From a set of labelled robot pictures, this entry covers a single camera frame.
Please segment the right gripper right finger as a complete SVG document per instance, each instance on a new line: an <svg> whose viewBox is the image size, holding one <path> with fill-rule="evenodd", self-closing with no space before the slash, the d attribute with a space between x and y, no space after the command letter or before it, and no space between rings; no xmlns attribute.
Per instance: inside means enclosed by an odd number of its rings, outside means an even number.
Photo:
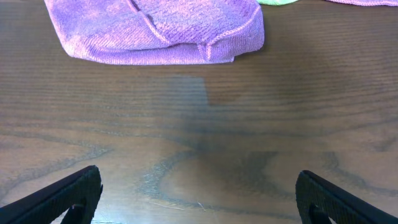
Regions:
<svg viewBox="0 0 398 224"><path fill-rule="evenodd" d="M397 217L309 170L299 173L295 195L303 224L397 224Z"/></svg>

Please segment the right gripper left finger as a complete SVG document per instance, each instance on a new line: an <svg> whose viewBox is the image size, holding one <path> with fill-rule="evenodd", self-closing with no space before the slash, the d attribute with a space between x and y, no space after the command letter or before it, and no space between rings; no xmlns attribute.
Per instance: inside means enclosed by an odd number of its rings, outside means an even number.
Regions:
<svg viewBox="0 0 398 224"><path fill-rule="evenodd" d="M1 207L1 224L90 224L103 191L98 167L88 166Z"/></svg>

